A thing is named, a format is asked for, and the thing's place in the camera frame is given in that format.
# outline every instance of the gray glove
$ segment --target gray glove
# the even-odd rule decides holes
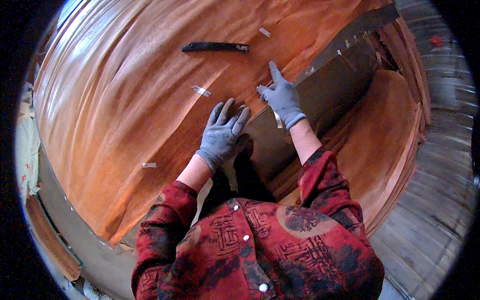
[[[250,108],[246,105],[240,106],[230,118],[228,111],[234,103],[235,99],[230,98],[225,105],[220,102],[215,106],[208,118],[200,150],[195,152],[207,162],[212,173],[232,158],[237,139],[250,118]]]
[[[292,83],[286,81],[273,61],[268,63],[273,84],[269,87],[259,85],[259,92],[273,111],[280,116],[287,130],[299,120],[306,118],[299,108],[300,98]]]

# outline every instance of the person's left hand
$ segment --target person's left hand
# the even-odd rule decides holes
[[[200,149],[195,152],[207,162],[212,174],[232,158],[237,139],[250,118],[250,108],[246,105],[240,106],[234,116],[229,117],[228,111],[234,104],[235,99],[230,98],[225,104],[220,102],[215,106],[208,118]]]

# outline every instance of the wrinkled veneer sheet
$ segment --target wrinkled veneer sheet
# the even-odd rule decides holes
[[[187,165],[216,103],[235,97],[255,115],[264,107],[255,87],[270,82],[270,60],[292,81],[344,26],[390,2],[72,6],[34,88],[42,142],[68,200],[97,235],[117,244]],[[250,52],[181,52],[191,41],[244,43]]]

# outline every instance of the black pants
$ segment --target black pants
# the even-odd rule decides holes
[[[225,173],[217,170],[212,177],[213,186],[200,211],[199,219],[208,215],[215,207],[233,197],[246,198],[264,202],[276,202],[271,192],[265,187],[253,168],[247,151],[242,151],[233,162],[238,191],[230,190],[230,183]]]

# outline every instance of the patterned shirt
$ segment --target patterned shirt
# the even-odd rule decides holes
[[[376,299],[384,268],[335,155],[302,167],[301,206],[233,198],[191,228],[196,192],[164,188],[138,233],[144,299]]]

